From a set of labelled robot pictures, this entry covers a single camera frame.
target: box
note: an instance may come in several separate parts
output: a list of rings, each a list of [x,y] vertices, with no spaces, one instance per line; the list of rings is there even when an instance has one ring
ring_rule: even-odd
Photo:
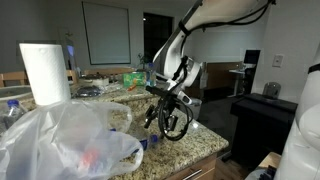
[[[123,86],[130,87],[136,80],[137,86],[145,86],[146,84],[146,73],[145,72],[132,72],[123,74]]]

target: wall outlet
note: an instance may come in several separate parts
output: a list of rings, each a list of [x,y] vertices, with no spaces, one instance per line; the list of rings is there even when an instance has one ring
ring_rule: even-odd
[[[273,66],[273,67],[281,67],[283,57],[284,57],[284,55],[282,55],[282,54],[276,54],[276,55],[274,56],[272,66]]]

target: robotic arm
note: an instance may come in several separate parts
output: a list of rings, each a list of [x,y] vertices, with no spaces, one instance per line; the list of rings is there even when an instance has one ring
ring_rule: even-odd
[[[195,2],[180,21],[179,27],[155,55],[154,67],[157,75],[166,79],[169,87],[166,90],[156,87],[146,88],[161,98],[157,107],[150,106],[146,112],[145,128],[148,128],[151,121],[157,117],[162,136],[177,141],[185,135],[192,120],[192,111],[185,104],[191,104],[192,101],[182,90],[191,86],[201,72],[199,63],[194,62],[183,53],[187,37],[197,29],[204,31],[210,27],[254,23],[263,16],[270,4],[275,3],[275,0],[261,1],[264,1],[265,5],[257,10],[254,10],[254,8],[260,0],[197,0]],[[258,13],[260,14],[253,20],[243,21]],[[184,128],[180,130],[180,134],[170,136],[169,132],[174,131],[178,120],[171,113],[179,107],[185,108],[187,122]]]

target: clear plastic bag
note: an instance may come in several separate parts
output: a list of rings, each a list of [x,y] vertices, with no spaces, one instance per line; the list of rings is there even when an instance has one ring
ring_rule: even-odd
[[[1,139],[0,179],[106,179],[134,171],[143,149],[125,134],[131,121],[129,107],[111,102],[73,100],[28,112]]]

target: wooden cabinet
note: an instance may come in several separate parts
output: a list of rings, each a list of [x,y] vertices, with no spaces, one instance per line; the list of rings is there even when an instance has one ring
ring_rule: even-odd
[[[199,162],[187,167],[184,170],[170,176],[167,178],[168,180],[207,180],[207,179],[214,179],[214,168],[216,165],[216,157],[217,154],[213,154]]]

